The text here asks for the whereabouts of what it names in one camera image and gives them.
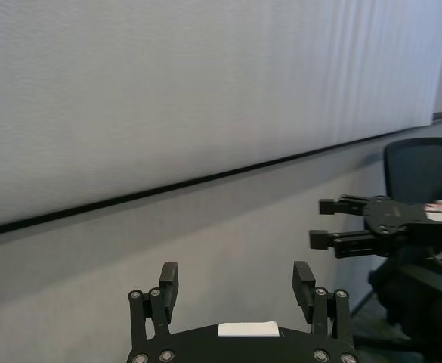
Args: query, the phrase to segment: floor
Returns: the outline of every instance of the floor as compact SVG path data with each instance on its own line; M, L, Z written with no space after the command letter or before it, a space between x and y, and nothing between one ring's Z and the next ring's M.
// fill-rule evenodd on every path
M354 316L354 334L374 338L407 338L397 327L385 321L385 309L375 295ZM423 363L422 356L413 352L389 352L368 348L359 349L363 363Z

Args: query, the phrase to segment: chair armrest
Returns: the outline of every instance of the chair armrest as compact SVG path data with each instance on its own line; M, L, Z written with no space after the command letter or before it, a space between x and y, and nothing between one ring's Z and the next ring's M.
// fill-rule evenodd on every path
M400 271L442 295L442 275L417 265L405 265Z

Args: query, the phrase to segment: white tape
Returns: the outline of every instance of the white tape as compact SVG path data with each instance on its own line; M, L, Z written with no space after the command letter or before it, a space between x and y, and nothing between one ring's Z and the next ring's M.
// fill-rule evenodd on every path
M219 324L220 337L278 337L280 330L275 321L266 323L223 323Z

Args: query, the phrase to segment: mesh chair back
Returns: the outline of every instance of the mesh chair back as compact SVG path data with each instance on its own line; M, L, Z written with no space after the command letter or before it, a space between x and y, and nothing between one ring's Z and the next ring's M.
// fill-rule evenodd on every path
M442 199L442 138L409 138L384 151L387 195L402 203Z

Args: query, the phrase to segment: metal bolt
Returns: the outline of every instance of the metal bolt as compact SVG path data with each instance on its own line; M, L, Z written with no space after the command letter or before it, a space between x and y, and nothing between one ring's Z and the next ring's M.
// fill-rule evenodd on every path
M166 363L167 361L171 361L174 358L174 353L170 350L165 350L164 352L160 353L160 361L163 361Z
M147 362L148 362L148 357L145 354L139 354L131 361L131 363L147 363Z
M315 350L313 352L313 357L317 360L317 361L322 361L322 362L326 362L329 360L329 355L327 352L325 352L324 350Z
M342 354L340 357L343 363L357 363L357 359L352 354Z

